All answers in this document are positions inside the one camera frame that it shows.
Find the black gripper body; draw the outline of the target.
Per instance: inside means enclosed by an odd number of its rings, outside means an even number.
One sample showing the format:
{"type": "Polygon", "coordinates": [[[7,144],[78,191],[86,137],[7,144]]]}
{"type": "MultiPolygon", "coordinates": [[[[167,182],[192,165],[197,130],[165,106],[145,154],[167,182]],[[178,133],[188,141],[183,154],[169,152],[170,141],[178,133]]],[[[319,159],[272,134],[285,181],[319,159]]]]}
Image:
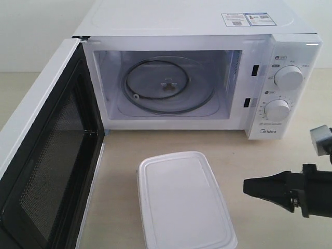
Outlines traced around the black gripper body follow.
{"type": "Polygon", "coordinates": [[[300,201],[303,217],[331,217],[331,171],[320,171],[316,164],[303,164],[304,199],[300,201]]]}

